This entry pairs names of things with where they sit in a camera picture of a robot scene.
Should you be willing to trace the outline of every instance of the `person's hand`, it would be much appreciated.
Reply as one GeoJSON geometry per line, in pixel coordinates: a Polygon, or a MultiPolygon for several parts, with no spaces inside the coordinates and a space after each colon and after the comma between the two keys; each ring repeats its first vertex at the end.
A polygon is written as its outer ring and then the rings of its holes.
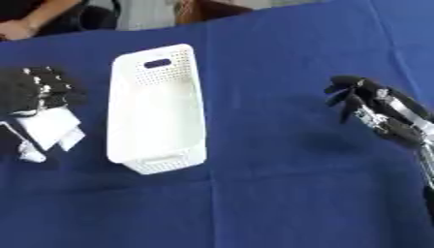
{"type": "Polygon", "coordinates": [[[22,40],[33,37],[35,34],[36,30],[25,20],[0,22],[0,37],[5,40],[22,40]]]}

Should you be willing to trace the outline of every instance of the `floor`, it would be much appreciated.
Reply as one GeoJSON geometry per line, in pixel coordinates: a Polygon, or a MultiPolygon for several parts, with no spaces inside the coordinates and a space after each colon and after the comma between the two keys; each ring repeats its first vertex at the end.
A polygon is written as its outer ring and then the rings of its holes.
{"type": "MultiPolygon", "coordinates": [[[[141,30],[173,26],[173,4],[176,0],[119,0],[123,5],[123,14],[119,28],[123,30],[141,30]]],[[[326,0],[220,0],[233,2],[254,9],[296,5],[326,0]]],[[[111,8],[111,0],[92,0],[92,4],[111,8]]]]}

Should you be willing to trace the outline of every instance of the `blue tablecloth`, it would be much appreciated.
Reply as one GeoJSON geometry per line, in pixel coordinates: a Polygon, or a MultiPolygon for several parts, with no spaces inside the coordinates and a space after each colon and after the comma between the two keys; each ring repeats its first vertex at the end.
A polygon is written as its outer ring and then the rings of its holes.
{"type": "Polygon", "coordinates": [[[0,163],[8,248],[432,247],[413,156],[352,120],[323,88],[376,78],[434,109],[432,0],[334,0],[142,32],[89,32],[0,45],[0,66],[60,65],[86,87],[87,138],[49,162],[0,163]],[[106,157],[110,63],[194,47],[208,160],[140,176],[106,157]]]}

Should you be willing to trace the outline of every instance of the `basket handle hole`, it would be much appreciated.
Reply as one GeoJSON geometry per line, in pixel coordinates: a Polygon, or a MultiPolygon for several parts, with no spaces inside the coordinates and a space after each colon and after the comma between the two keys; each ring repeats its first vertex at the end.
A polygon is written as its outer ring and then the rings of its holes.
{"type": "Polygon", "coordinates": [[[166,59],[159,59],[159,60],[154,60],[154,61],[144,63],[144,68],[152,69],[152,68],[157,68],[157,67],[168,66],[170,64],[171,64],[171,61],[167,58],[166,59]]]}

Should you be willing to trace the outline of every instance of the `white plastic basket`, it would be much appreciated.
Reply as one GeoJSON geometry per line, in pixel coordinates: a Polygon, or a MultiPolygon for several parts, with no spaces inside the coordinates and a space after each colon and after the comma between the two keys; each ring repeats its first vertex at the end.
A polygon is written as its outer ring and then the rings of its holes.
{"type": "Polygon", "coordinates": [[[201,85],[190,46],[115,59],[108,103],[112,162],[142,174],[195,166],[206,159],[205,133],[201,85]]]}

